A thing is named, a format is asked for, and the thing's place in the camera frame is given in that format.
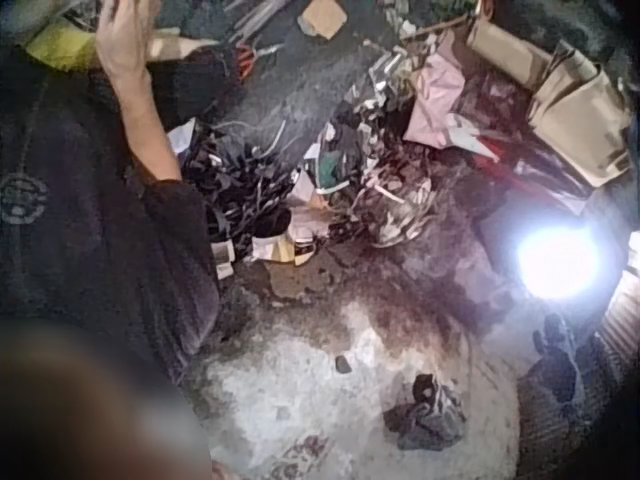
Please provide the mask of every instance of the cardboard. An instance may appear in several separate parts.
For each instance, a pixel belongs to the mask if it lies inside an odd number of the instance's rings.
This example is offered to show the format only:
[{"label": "cardboard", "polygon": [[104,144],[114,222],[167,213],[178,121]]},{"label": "cardboard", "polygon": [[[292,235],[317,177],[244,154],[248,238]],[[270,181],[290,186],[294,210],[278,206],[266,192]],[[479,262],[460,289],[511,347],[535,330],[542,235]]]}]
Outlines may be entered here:
[{"label": "cardboard", "polygon": [[534,133],[593,187],[629,168],[631,118],[604,70],[561,42],[528,112]]},{"label": "cardboard", "polygon": [[479,18],[467,45],[528,90],[535,90],[551,62],[551,55]]},{"label": "cardboard", "polygon": [[320,35],[327,40],[331,40],[346,22],[347,14],[335,0],[313,0],[298,18],[304,33]]}]

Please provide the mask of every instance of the hand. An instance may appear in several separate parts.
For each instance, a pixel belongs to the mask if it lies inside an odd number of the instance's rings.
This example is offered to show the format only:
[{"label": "hand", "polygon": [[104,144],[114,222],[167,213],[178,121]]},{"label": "hand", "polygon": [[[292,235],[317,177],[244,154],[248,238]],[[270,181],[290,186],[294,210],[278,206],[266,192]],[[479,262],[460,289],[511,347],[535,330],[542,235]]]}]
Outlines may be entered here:
[{"label": "hand", "polygon": [[153,21],[151,2],[106,0],[100,12],[98,58],[119,97],[149,84],[146,57]]}]

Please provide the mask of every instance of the shirt logo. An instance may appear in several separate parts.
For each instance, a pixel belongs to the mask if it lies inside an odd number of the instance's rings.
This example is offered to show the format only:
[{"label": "shirt logo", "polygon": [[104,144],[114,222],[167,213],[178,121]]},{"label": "shirt logo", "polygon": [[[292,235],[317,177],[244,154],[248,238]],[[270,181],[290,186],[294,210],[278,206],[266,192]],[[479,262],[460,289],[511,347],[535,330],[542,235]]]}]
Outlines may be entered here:
[{"label": "shirt logo", "polygon": [[24,173],[0,178],[0,219],[11,225],[29,225],[42,215],[47,186]]}]

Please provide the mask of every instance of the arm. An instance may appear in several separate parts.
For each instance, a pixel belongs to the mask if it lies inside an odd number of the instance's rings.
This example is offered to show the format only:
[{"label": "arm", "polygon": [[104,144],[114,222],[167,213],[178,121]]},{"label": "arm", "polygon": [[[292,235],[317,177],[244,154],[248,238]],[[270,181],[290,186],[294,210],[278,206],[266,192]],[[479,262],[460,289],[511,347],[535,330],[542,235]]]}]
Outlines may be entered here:
[{"label": "arm", "polygon": [[151,181],[181,180],[180,165],[162,128],[151,91],[146,52],[151,0],[106,0],[97,50],[120,103],[129,148]]}]

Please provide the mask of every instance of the crumpled paper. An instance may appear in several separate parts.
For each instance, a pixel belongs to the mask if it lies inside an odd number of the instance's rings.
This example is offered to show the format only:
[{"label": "crumpled paper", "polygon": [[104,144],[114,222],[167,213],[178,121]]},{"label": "crumpled paper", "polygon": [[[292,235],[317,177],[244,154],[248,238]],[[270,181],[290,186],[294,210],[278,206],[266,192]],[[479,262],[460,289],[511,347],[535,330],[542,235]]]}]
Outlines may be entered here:
[{"label": "crumpled paper", "polygon": [[453,113],[465,85],[457,66],[435,53],[412,77],[412,83],[416,101],[404,140],[438,149],[457,146],[497,160],[477,139],[480,130],[462,115]]},{"label": "crumpled paper", "polygon": [[436,148],[449,146],[447,130],[456,126],[457,117],[451,112],[464,88],[462,72],[436,53],[413,76],[412,83],[416,103],[404,139]]}]

